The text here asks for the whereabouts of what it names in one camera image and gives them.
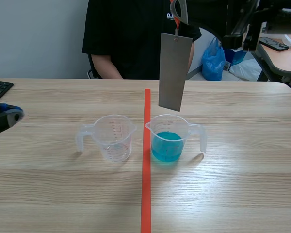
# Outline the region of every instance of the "empty measuring cup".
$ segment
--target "empty measuring cup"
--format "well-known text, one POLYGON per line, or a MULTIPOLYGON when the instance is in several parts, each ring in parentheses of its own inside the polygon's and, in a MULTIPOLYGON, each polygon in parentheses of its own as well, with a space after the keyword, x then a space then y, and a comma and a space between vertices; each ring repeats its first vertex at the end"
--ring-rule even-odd
POLYGON ((189 124, 179 116, 166 114, 155 117, 145 126, 152 132, 152 153, 163 162, 177 160, 192 133, 200 135, 200 151, 206 153, 207 135, 201 125, 189 124))
POLYGON ((131 154, 131 135, 137 127, 121 115, 105 116, 94 125, 83 125, 76 136, 78 152, 84 151, 84 136, 91 136, 107 160, 121 162, 131 154))

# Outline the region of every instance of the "blue liquid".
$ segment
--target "blue liquid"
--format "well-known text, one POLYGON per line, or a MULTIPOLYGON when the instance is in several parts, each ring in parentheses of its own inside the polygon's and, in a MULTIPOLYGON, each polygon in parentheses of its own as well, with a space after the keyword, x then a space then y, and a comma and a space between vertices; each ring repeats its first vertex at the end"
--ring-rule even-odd
MULTIPOLYGON (((179 140, 181 137, 172 132, 161 132, 157 134, 159 137, 168 140, 179 140)), ((163 162, 173 162, 180 158, 183 150, 183 141, 169 142, 154 137, 152 142, 152 153, 158 160, 163 162)))

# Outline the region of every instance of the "measuring cup with blue liquid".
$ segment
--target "measuring cup with blue liquid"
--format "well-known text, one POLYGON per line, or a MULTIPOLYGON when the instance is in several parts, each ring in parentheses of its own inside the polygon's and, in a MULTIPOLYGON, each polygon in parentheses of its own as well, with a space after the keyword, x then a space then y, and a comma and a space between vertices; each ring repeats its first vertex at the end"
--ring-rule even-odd
POLYGON ((199 134, 200 151, 206 153, 207 135, 205 128, 189 124, 185 119, 165 114, 155 117, 145 125, 151 130, 151 150, 163 162, 173 162, 180 158, 186 140, 191 134, 199 134))

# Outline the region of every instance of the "blue plastic bag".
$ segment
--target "blue plastic bag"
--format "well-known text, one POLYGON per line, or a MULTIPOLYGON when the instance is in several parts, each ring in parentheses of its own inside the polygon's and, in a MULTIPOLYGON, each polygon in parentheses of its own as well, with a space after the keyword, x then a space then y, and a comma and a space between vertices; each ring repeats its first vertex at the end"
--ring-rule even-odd
POLYGON ((202 74, 206 80, 221 81, 225 65, 225 55, 219 40, 214 38, 202 57, 202 74))

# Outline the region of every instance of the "black and blue object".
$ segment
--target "black and blue object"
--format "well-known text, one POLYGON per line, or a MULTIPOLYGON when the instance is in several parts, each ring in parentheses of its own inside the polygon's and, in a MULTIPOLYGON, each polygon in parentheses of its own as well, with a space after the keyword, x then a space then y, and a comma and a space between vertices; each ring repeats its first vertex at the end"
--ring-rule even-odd
POLYGON ((0 133, 13 127, 24 117, 24 111, 17 106, 0 104, 0 133))

